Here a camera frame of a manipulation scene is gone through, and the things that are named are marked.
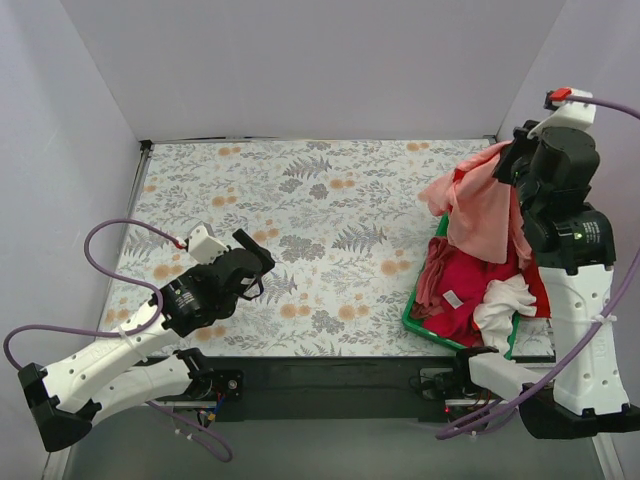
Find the salmon pink t shirt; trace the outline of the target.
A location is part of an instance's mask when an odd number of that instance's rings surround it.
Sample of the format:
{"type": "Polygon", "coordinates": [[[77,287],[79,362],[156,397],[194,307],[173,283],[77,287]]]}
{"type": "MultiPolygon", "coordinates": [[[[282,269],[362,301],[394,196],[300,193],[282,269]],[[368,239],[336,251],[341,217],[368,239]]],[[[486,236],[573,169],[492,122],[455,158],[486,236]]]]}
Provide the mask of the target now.
{"type": "Polygon", "coordinates": [[[525,239],[523,218],[514,188],[493,176],[500,155],[510,144],[494,144],[459,163],[431,182],[421,197],[434,216],[448,216],[448,243],[479,260],[507,262],[513,249],[525,269],[532,249],[525,239]]]}

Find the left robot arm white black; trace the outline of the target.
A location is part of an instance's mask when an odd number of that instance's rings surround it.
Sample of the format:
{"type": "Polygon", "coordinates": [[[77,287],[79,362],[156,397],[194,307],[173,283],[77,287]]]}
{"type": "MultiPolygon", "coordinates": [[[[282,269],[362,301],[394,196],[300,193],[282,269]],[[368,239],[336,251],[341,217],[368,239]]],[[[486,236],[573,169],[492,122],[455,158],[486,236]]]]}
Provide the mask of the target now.
{"type": "Polygon", "coordinates": [[[196,227],[179,244],[195,265],[156,290],[132,317],[58,362],[19,369],[18,379],[46,451],[64,450],[99,422],[146,402],[231,395],[229,372],[216,372],[197,348],[177,350],[157,362],[150,357],[231,317],[238,301],[263,293],[262,279],[275,266],[271,253],[242,229],[233,237],[235,248],[205,227],[196,227]]]}

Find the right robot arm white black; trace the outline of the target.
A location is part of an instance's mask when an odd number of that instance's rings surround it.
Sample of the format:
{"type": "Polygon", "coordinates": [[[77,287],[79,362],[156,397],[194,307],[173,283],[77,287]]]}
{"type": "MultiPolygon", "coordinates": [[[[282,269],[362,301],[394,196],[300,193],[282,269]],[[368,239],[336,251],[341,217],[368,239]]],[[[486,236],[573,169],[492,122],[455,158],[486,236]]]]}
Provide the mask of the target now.
{"type": "Polygon", "coordinates": [[[541,375],[492,347],[458,353],[454,389],[469,398],[486,389],[497,399],[453,421],[438,439],[486,434],[514,415],[537,439],[638,430],[639,409],[624,389],[615,352],[613,230],[586,201],[599,163],[585,131],[533,120],[516,128],[501,152],[493,175],[516,193],[549,304],[556,364],[541,375]]]}

